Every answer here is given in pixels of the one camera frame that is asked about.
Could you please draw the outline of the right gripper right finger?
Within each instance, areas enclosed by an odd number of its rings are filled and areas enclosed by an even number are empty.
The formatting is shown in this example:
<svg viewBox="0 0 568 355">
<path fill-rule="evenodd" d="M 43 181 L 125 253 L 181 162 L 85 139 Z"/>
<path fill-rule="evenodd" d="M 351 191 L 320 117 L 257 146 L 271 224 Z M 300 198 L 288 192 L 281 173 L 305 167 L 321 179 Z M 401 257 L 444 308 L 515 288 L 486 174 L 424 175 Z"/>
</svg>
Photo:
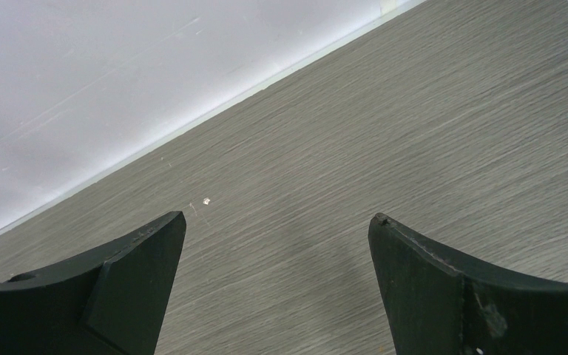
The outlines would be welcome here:
<svg viewBox="0 0 568 355">
<path fill-rule="evenodd" d="M 568 354 L 568 283 L 495 266 L 382 213 L 368 242 L 398 354 Z"/>
</svg>

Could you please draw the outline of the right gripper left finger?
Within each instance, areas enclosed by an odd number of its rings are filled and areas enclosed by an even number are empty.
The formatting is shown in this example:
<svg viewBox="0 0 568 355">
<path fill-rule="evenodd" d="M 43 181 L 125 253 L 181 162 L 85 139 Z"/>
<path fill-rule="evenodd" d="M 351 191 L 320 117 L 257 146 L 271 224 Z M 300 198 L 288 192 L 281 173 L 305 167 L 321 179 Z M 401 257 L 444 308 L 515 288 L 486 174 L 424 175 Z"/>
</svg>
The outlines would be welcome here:
<svg viewBox="0 0 568 355">
<path fill-rule="evenodd" d="M 0 283 L 0 354 L 153 354 L 183 248 L 169 212 Z"/>
</svg>

